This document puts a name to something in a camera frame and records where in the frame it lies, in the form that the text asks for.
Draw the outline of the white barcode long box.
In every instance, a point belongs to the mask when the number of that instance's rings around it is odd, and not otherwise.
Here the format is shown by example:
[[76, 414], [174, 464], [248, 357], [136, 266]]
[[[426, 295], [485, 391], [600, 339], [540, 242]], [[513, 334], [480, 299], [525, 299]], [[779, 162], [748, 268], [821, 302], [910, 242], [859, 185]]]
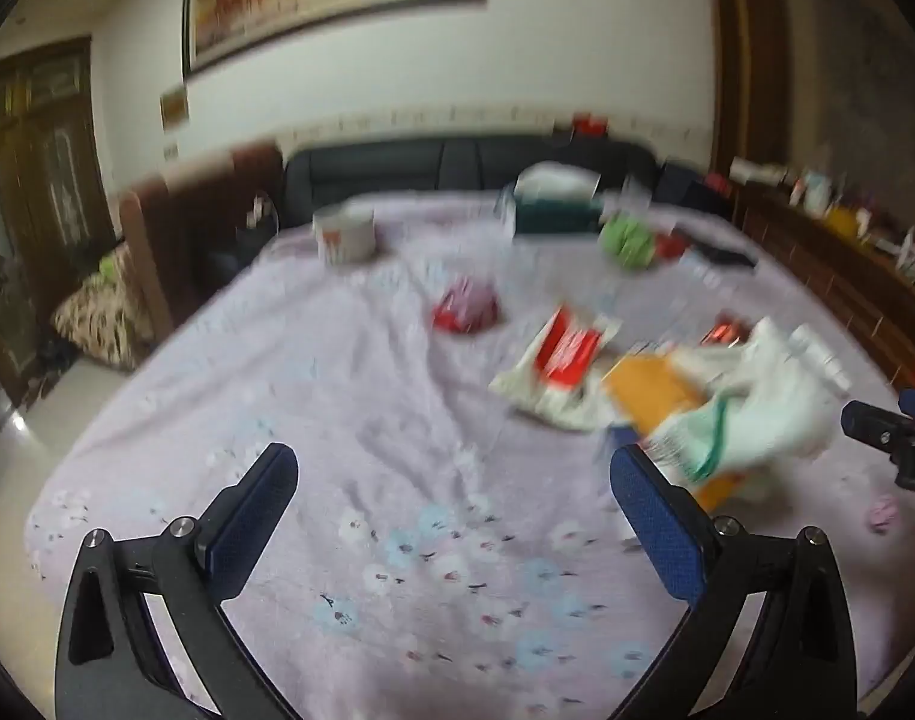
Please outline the white barcode long box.
[[789, 335], [789, 344], [794, 353], [827, 382], [828, 387], [832, 387], [840, 395], [851, 393], [853, 383], [844, 371], [843, 364], [839, 362], [839, 357], [828, 348], [810, 325], [803, 323], [794, 328], [793, 333]]

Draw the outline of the dark red snack wrapper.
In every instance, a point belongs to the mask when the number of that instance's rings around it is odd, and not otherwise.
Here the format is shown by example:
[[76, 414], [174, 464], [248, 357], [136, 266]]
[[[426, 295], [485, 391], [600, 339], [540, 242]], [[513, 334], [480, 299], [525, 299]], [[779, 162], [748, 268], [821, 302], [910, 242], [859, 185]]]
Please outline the dark red snack wrapper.
[[739, 346], [744, 344], [752, 333], [752, 325], [739, 317], [731, 314], [719, 314], [714, 319], [714, 325], [701, 339], [701, 346]]

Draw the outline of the orange long box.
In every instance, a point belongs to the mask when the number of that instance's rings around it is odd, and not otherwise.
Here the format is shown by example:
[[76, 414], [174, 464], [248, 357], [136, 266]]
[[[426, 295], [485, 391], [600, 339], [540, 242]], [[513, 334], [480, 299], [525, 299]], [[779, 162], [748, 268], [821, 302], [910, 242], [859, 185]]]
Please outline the orange long box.
[[646, 445], [651, 460], [667, 481], [685, 488], [707, 513], [714, 514], [745, 481], [740, 473], [722, 473], [713, 479], [693, 481], [686, 476], [672, 450], [654, 450], [649, 445], [654, 431], [669, 416], [696, 410], [707, 401], [700, 390], [670, 367], [664, 356], [624, 355], [602, 379], [604, 392], [620, 413], [629, 419], [638, 440]]

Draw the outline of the cream red paper bag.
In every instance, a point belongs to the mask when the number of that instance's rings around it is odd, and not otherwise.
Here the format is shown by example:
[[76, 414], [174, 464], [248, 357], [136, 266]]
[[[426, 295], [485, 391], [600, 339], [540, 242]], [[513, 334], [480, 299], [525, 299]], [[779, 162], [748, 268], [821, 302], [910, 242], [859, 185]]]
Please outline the cream red paper bag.
[[605, 393], [610, 362], [604, 351], [622, 322], [558, 305], [509, 371], [488, 388], [517, 411], [572, 433], [594, 433], [623, 416]]

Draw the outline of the white blue medicine box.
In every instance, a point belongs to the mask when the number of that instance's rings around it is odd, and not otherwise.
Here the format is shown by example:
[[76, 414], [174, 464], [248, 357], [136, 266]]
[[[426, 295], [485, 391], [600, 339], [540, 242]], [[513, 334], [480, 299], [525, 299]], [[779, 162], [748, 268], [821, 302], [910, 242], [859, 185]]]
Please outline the white blue medicine box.
[[433, 327], [441, 332], [483, 332], [500, 320], [500, 301], [489, 281], [462, 277], [449, 286], [431, 312]]

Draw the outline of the red white foot-patch box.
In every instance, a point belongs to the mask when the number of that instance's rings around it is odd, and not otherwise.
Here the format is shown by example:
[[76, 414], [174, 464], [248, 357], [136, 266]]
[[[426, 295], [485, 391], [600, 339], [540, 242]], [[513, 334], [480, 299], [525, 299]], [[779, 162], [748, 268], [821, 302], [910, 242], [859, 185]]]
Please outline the red white foot-patch box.
[[540, 383], [574, 390], [583, 382], [602, 346], [604, 333], [592, 327], [567, 305], [560, 305], [533, 358], [533, 370]]

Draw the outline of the wooden brick-pattern counter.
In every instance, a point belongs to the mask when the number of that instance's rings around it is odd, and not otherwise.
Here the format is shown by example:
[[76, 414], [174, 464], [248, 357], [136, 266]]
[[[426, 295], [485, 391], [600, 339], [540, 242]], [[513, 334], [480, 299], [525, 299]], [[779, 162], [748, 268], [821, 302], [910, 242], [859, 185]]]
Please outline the wooden brick-pattern counter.
[[915, 387], [915, 286], [766, 185], [736, 190], [734, 221], [832, 312], [895, 390]]

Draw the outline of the yellow container on counter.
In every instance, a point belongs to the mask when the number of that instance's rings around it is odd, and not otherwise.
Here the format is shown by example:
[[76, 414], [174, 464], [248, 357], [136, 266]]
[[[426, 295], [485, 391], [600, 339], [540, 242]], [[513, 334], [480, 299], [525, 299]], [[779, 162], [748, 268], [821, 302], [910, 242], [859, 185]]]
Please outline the yellow container on counter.
[[827, 215], [823, 216], [823, 222], [828, 229], [831, 229], [844, 239], [854, 241], [854, 239], [859, 238], [859, 221], [857, 221], [856, 212], [851, 208], [839, 205], [832, 206], [827, 211]]

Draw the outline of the black pistol-shaped object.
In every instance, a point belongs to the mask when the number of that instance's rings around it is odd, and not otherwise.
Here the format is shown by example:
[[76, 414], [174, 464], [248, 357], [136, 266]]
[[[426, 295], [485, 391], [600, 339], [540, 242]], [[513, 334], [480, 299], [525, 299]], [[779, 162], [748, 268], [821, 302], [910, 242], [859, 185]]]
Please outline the black pistol-shaped object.
[[703, 260], [714, 266], [721, 268], [745, 268], [745, 270], [755, 270], [757, 261], [750, 255], [745, 254], [742, 250], [722, 249], [717, 245], [708, 244], [708, 242], [693, 239], [690, 242], [690, 250], [700, 255]]

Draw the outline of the green crumpled cloth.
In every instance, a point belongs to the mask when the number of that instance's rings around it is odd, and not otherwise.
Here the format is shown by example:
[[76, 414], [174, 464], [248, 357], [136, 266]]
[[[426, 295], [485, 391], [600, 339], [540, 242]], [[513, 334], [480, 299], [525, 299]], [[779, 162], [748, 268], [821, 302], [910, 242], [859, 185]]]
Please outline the green crumpled cloth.
[[635, 216], [620, 213], [602, 226], [601, 249], [625, 270], [646, 270], [656, 254], [656, 236]]

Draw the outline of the floral cushion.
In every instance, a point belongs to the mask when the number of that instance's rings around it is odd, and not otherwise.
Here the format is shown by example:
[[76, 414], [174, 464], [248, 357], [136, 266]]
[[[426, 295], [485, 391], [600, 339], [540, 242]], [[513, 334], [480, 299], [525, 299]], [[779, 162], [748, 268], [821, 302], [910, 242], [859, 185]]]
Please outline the floral cushion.
[[117, 371], [135, 371], [151, 355], [155, 330], [126, 242], [104, 255], [53, 311], [50, 325], [83, 355]]

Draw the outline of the floral lilac tablecloth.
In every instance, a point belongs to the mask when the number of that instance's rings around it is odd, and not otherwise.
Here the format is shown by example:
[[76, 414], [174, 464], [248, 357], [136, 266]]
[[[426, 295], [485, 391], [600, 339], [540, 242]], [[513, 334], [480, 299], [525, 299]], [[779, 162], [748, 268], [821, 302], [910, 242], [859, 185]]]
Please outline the floral lilac tablecloth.
[[[622, 322], [618, 348], [695, 343], [719, 314], [803, 323], [850, 376], [895, 400], [835, 317], [775, 262], [618, 268], [591, 238], [513, 241], [490, 199], [378, 199], [370, 265], [330, 268], [285, 232], [145, 362], [86, 428], [26, 522], [29, 562], [62, 600], [85, 535], [156, 535], [197, 515], [260, 450], [301, 478], [226, 612], [308, 718], [604, 718], [682, 605], [630, 550], [604, 434], [516, 413], [488, 386], [574, 304]], [[500, 320], [436, 330], [462, 277]]]

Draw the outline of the dark green tissue box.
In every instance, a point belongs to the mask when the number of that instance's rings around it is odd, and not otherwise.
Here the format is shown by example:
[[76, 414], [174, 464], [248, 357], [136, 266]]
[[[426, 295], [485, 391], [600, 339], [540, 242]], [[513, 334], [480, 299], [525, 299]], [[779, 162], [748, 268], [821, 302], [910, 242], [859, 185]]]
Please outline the dark green tissue box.
[[524, 169], [503, 188], [496, 215], [512, 238], [579, 236], [601, 231], [601, 174], [544, 161]]

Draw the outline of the white mug red logo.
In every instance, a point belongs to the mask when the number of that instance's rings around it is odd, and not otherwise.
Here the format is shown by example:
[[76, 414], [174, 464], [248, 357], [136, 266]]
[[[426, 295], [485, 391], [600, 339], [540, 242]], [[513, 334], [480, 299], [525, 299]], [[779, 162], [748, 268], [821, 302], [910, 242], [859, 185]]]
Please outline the white mug red logo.
[[376, 255], [377, 239], [371, 211], [335, 205], [316, 211], [313, 232], [325, 265], [356, 265]]

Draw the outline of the black leather sofa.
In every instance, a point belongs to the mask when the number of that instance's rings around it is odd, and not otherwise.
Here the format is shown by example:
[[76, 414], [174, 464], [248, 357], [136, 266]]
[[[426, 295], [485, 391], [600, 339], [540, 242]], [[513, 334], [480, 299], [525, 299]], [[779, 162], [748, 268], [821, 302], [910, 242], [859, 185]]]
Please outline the black leather sofa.
[[286, 227], [363, 193], [500, 190], [524, 169], [551, 161], [601, 176], [601, 186], [633, 181], [652, 190], [661, 168], [647, 146], [586, 135], [430, 135], [308, 146], [291, 154], [277, 202]]

